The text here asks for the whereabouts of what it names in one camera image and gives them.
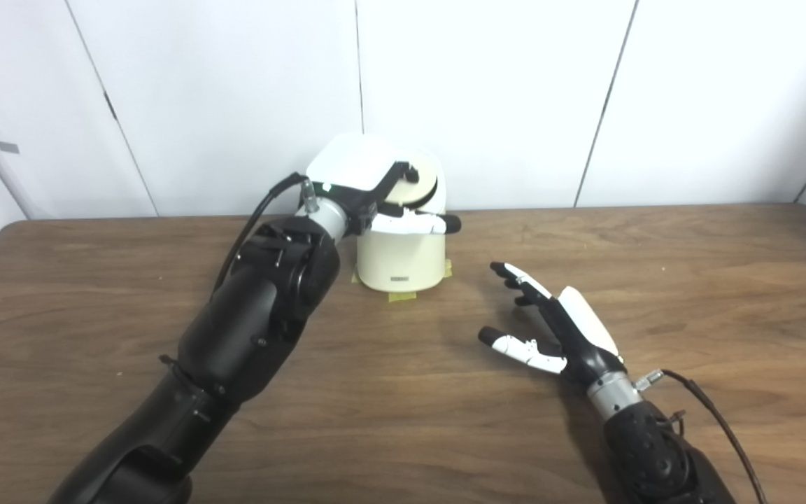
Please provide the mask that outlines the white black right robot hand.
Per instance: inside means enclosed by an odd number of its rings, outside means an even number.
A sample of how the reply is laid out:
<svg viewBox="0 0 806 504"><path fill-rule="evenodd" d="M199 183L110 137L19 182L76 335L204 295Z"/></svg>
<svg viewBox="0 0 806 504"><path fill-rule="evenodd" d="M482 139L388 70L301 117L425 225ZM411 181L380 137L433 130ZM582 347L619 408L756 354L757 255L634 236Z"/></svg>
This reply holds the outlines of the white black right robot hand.
<svg viewBox="0 0 806 504"><path fill-rule="evenodd" d="M554 296L515 265L491 262L490 268L506 287L521 292L515 299L517 306L537 308L562 354L544 353L537 338L519 338L490 326L479 331L483 344L528 367L567 376L582 387L598 385L609 373L626 371L614 338L577 289L567 286Z"/></svg>

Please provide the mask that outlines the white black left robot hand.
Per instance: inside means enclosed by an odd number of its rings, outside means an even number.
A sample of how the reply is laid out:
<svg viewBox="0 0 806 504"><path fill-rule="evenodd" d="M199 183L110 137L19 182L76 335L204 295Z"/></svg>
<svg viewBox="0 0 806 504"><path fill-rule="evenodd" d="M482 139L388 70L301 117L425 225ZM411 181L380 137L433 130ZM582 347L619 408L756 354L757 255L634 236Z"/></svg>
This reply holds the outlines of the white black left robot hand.
<svg viewBox="0 0 806 504"><path fill-rule="evenodd" d="M445 235L461 231L439 204L441 172L430 157L380 135L340 134L305 169L311 184L298 211L334 242L366 232Z"/></svg>

